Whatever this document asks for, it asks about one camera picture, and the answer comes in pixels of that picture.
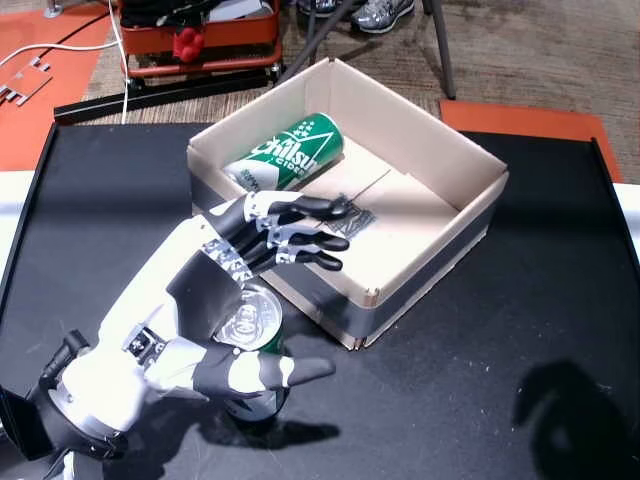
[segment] shoe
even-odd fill
[[[353,6],[349,9],[349,12],[355,12],[366,0],[355,0]],[[298,9],[304,15],[311,15],[311,0],[297,0]],[[342,3],[342,0],[316,0],[316,17],[328,18],[333,12],[336,11],[338,6]]]
[[[387,33],[414,5],[415,0],[369,0],[351,16],[351,24],[366,33]]]
[[[311,2],[316,2],[316,17],[327,18],[338,8],[338,0],[298,0],[298,9],[305,14],[311,15]]]

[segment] robotic arm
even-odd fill
[[[244,352],[210,339],[254,275],[294,262],[341,269],[324,250],[348,242],[295,222],[346,212],[342,200],[259,192],[183,221],[113,304],[95,348],[72,332],[26,399],[0,391],[7,434],[29,459],[65,450],[108,458],[126,449],[122,434],[150,391],[249,398],[332,374],[325,359]]]

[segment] black tabletop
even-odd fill
[[[0,383],[24,393],[69,328],[95,341],[188,213],[184,149],[200,128],[60,130],[2,318]],[[395,327],[347,352],[282,300],[287,348],[337,373],[294,389],[266,431],[161,400],[107,478],[623,478],[638,440],[640,284],[596,151],[469,136],[509,164],[509,184],[487,238]],[[19,467],[0,462],[0,477]]]

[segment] aluminum can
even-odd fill
[[[264,287],[247,284],[241,299],[240,308],[214,334],[214,340],[248,352],[282,354],[282,306],[276,296]],[[285,393],[284,389],[269,390],[254,398],[225,400],[224,405],[239,420],[260,422],[278,413]]]
[[[343,147],[335,122],[324,113],[314,113],[223,170],[248,191],[288,190],[331,163]]]

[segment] red container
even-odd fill
[[[180,75],[213,71],[245,70],[279,67],[282,61],[282,43],[279,37],[278,16],[280,0],[271,0],[273,13],[265,17],[242,18],[211,22],[202,27],[204,48],[267,45],[272,47],[266,56],[246,56],[213,61],[170,63],[129,69],[130,77]],[[122,42],[129,55],[161,54],[173,51],[174,35],[178,27],[122,27]]]

